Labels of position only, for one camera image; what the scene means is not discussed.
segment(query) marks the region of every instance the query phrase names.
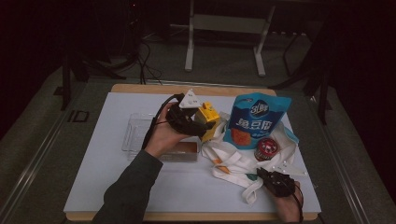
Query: white plastic bracket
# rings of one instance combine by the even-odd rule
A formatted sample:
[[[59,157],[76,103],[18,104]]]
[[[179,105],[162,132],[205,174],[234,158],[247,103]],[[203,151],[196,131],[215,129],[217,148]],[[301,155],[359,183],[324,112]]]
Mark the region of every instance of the white plastic bracket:
[[[290,163],[283,161],[282,163],[273,166],[274,171],[277,171],[284,175],[308,175],[308,173],[302,169],[299,169]]]
[[[186,95],[184,96],[183,100],[181,100],[179,107],[180,108],[198,108],[202,104],[198,100],[197,96],[195,93],[192,91],[192,89],[188,90]]]

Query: snack package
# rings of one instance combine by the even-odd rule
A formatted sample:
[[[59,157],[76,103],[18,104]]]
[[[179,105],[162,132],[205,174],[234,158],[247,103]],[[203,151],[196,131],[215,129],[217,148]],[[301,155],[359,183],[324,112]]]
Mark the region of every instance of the snack package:
[[[262,138],[270,135],[290,103],[290,98],[259,92],[237,96],[223,140],[238,149],[255,149]]]

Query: yellow object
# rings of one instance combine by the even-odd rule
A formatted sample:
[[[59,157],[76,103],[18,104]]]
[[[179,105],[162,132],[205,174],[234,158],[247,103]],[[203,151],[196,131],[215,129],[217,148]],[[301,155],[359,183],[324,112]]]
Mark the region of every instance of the yellow object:
[[[204,136],[201,137],[201,141],[206,142],[213,138],[215,130],[219,126],[220,116],[218,112],[216,112],[215,108],[213,108],[212,104],[210,104],[209,102],[204,102],[195,113],[194,120],[203,124],[207,124],[209,122],[216,122],[216,124],[213,125],[212,129],[207,130]]]

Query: table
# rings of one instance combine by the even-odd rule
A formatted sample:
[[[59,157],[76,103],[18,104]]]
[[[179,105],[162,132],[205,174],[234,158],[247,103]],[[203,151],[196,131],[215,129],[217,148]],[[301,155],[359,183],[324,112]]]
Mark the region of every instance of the table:
[[[149,103],[150,100],[155,101],[155,99],[157,99],[161,102],[163,99],[166,99],[169,94],[187,92],[189,89],[193,89],[201,100],[210,99],[213,105],[217,105],[223,109],[227,109],[225,108],[227,106],[229,107],[228,109],[231,109],[234,97],[238,94],[254,91],[275,94],[271,90],[248,88],[143,86],[131,84],[115,85],[111,93],[107,96],[101,116],[92,135],[92,140],[88,146],[78,171],[75,184],[64,208],[68,219],[74,221],[91,220],[103,203],[103,194],[106,188],[118,178],[123,169],[129,164],[125,154],[120,149],[120,145],[123,133],[126,129],[128,116],[133,112],[125,111],[125,108],[133,110],[133,108],[138,108],[138,106],[131,105],[134,105],[136,102],[142,102],[141,99],[136,96],[144,95],[147,97],[147,100],[144,101],[145,108],[151,107],[152,109],[158,110],[157,107],[159,107],[160,104],[151,105]],[[285,116],[283,121],[285,125],[288,126],[287,116]],[[299,162],[303,166],[302,168],[306,169],[299,150],[296,151],[295,162]],[[269,220],[276,218],[274,205],[271,203],[263,203],[271,202],[268,195],[266,195],[263,190],[258,192],[258,198],[262,200],[258,200],[253,205],[247,205],[242,202],[241,198],[238,198],[243,188],[211,176],[211,166],[211,161],[205,158],[200,158],[196,163],[189,163],[188,166],[181,162],[165,163],[151,191],[151,197],[144,219],[182,221]],[[180,169],[178,169],[179,167],[186,170],[180,172]],[[320,212],[320,207],[310,178],[309,176],[296,176],[295,179],[299,180],[303,186],[305,198],[304,218],[305,220],[315,219]],[[169,186],[170,182],[173,183],[177,181],[183,183],[183,188],[168,189],[169,191],[166,191],[166,195],[164,195],[164,192],[161,190]],[[217,198],[222,199],[221,204],[225,204],[222,208],[216,203],[205,202],[207,197],[210,198],[213,197],[213,195],[207,195],[207,197],[205,197],[205,195],[200,195],[200,193],[208,189],[219,188],[221,188],[221,190],[220,192],[216,192],[216,194],[223,196],[222,198]],[[177,205],[171,204],[170,206],[169,204],[163,204],[164,201],[167,202],[168,198],[166,197],[169,197],[169,195],[175,202],[179,203]]]
[[[194,0],[190,0],[190,22],[189,22],[189,45],[185,70],[192,71],[192,60],[194,53],[194,29],[240,32],[248,34],[260,34],[260,42],[253,48],[254,58],[257,65],[258,75],[265,76],[264,64],[262,62],[262,46],[268,34],[268,29],[273,18],[275,6],[271,6],[266,19],[235,18],[225,16],[194,14]]]

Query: gray floor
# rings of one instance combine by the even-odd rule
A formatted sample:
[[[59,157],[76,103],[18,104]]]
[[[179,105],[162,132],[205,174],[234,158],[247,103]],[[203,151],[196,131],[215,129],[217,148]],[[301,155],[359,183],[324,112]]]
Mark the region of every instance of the gray floor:
[[[184,71],[186,33],[177,33],[168,42],[158,40],[155,35],[148,37],[150,71],[154,76],[161,74],[159,79],[162,83],[169,83],[167,80],[264,88],[288,78],[280,56],[289,37],[268,37],[263,56],[267,76],[258,77],[251,42],[238,40],[239,44],[235,44],[234,41],[225,41],[226,37],[221,35],[213,46],[208,43],[207,35],[198,34],[190,73]],[[292,68],[298,65],[308,47],[309,41],[304,36],[300,37],[288,54]],[[147,52],[148,49],[142,47],[143,57]],[[127,71],[120,71],[120,74],[128,77],[123,82],[137,83],[139,72],[135,65]],[[145,74],[147,78],[152,76],[149,70],[145,70]],[[106,93],[118,82],[100,75],[92,76],[88,83],[73,81],[74,100],[65,111],[61,111],[62,99],[53,95],[55,88],[62,85],[61,69],[47,79],[0,143],[1,205],[6,203],[20,174],[36,152],[44,151],[39,154],[38,172],[33,175],[34,179],[28,181],[30,188],[12,206],[15,209],[13,216],[9,216],[9,223],[63,222],[64,203]],[[323,211],[323,220],[318,218],[312,223],[394,223],[395,204],[382,185],[336,91],[329,89],[331,110],[326,111],[328,125],[322,126],[312,114],[296,111],[297,108],[305,108],[315,112],[315,104],[301,92],[303,85],[304,80],[278,94],[292,97],[290,122],[297,136],[304,139],[300,148]],[[88,122],[67,122],[72,110],[90,111]],[[325,137],[318,137],[317,133],[323,133]]]

